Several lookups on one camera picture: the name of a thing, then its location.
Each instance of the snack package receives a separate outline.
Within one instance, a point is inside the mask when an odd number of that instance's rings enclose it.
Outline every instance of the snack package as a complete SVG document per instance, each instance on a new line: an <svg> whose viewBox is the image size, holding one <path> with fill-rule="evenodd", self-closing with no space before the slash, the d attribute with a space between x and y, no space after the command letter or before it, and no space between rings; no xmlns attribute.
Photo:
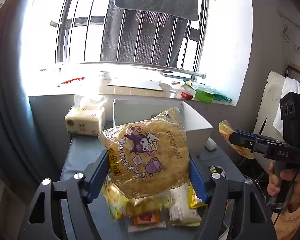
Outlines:
<svg viewBox="0 0 300 240"><path fill-rule="evenodd" d="M146 231L151 228L166 228L166 223L164 221L154 224L148 224L148 225L140 225L140 226L128 226L128 232L140 232L140 231Z"/></svg>
<svg viewBox="0 0 300 240"><path fill-rule="evenodd" d="M113 220L167 208L172 202L169 191L139 199L126 198L109 177L103 183L102 193L108 203L110 217Z"/></svg>
<svg viewBox="0 0 300 240"><path fill-rule="evenodd" d="M233 149L235 149L237 151L237 153L239 153L243 157L246 157L248 159L254 159L254 156L249 149L241 147L241 146L233 145L229 142L229 136L233 132L234 132L234 130L231 127L231 125L228 123L228 121L222 121L219 123L219 133L221 134L221 136L224 139L226 139L227 143L230 144L231 147Z"/></svg>
<svg viewBox="0 0 300 240"><path fill-rule="evenodd" d="M211 173L217 172L225 179L227 178L224 169L220 166L209 166L209 170ZM202 199L197 197L192 184L189 185L188 206L191 209L207 206L207 203L204 203Z"/></svg>
<svg viewBox="0 0 300 240"><path fill-rule="evenodd" d="M169 207L170 224L173 226L196 227L201 223L201 217L197 209L188 206L189 185L171 189L172 205Z"/></svg>
<svg viewBox="0 0 300 240"><path fill-rule="evenodd" d="M159 211L143 213L137 216L133 216L131 218L132 225L139 226L139 225L147 225L153 223L160 222L160 214Z"/></svg>
<svg viewBox="0 0 300 240"><path fill-rule="evenodd" d="M196 193L194 192L194 189L192 187L192 184L189 185L189 195L188 195L188 206L191 209L206 206L206 203L203 203L202 199L198 198Z"/></svg>
<svg viewBox="0 0 300 240"><path fill-rule="evenodd" d="M178 108L99 135L109 150L109 176L127 198L141 198L189 181L189 152Z"/></svg>
<svg viewBox="0 0 300 240"><path fill-rule="evenodd" d="M145 231L151 228L166 228L166 223L160 222L159 211L148 212L134 216L131 219L132 226L128 226L128 232Z"/></svg>

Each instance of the white cup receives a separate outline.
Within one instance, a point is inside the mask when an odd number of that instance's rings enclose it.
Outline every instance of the white cup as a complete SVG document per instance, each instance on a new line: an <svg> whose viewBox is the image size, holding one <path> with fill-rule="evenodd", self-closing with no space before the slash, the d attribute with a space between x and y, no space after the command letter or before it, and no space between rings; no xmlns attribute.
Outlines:
<svg viewBox="0 0 300 240"><path fill-rule="evenodd" d="M99 71L99 79L111 79L110 71L108 70L100 70Z"/></svg>

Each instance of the bread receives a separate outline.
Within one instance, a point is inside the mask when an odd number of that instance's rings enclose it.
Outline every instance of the bread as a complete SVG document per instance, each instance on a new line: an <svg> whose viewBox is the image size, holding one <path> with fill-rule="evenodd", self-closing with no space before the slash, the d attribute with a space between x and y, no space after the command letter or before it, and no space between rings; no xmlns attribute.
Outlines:
<svg viewBox="0 0 300 240"><path fill-rule="evenodd" d="M188 182L189 152L178 108L151 120L101 132L108 149L109 176L127 198L140 198Z"/></svg>

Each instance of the yellow snack bag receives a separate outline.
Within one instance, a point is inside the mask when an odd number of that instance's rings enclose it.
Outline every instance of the yellow snack bag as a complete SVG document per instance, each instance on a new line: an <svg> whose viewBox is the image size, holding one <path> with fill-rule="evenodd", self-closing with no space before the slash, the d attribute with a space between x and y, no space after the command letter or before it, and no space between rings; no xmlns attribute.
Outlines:
<svg viewBox="0 0 300 240"><path fill-rule="evenodd" d="M109 150L109 177L127 198L141 198L189 181L189 152L180 111L128 123L99 135Z"/></svg>
<svg viewBox="0 0 300 240"><path fill-rule="evenodd" d="M194 192L194 189L192 187L192 184L189 185L189 195L188 195L188 206L191 209L207 206L207 204L202 202L202 199L198 198L196 193Z"/></svg>
<svg viewBox="0 0 300 240"><path fill-rule="evenodd" d="M107 201L110 217L113 220L167 208L172 202L169 191L144 198L128 199L111 182L109 177L103 183L102 193Z"/></svg>
<svg viewBox="0 0 300 240"><path fill-rule="evenodd" d="M227 141L227 143L230 144L231 147L233 149L235 149L236 152L239 153L240 155L242 155L243 157L246 157L248 159L254 159L254 156L249 149L241 147L241 146L233 145L230 143L229 136L233 132L234 132L234 130L231 127L231 125L228 123L228 121L222 121L219 123L219 133Z"/></svg>

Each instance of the windowsill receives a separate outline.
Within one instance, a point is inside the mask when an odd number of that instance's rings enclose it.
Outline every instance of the windowsill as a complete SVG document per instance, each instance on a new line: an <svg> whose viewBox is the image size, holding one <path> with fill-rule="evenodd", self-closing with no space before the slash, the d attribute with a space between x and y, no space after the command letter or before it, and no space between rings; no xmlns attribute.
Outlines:
<svg viewBox="0 0 300 240"><path fill-rule="evenodd" d="M71 95L71 94L81 94L81 95L126 95L126 96L144 96L144 97L157 97L157 98L172 98L185 100L181 97L181 93L186 91L193 95L192 101L199 101L194 98L195 90L186 85L182 80L175 79L171 77L164 77L157 71L138 69L133 67L122 66L102 66L102 70L109 70L111 77L124 78L125 80L131 80L131 82L138 80L140 77L147 77L147 80L158 81L162 91L140 89L140 88L130 88L130 87L120 87L120 86L108 86L107 84L111 80L100 80L99 70L101 70L100 65L96 66L83 66L79 70L75 68L67 68L64 72L57 71L42 71L31 73L28 76L30 82L26 84L26 92L28 96L46 96L46 95ZM62 84L62 82L73 79L85 77L84 80L74 81L68 84ZM173 81L179 82L179 84L172 84ZM231 103L221 102L213 100L213 103L231 105Z"/></svg>

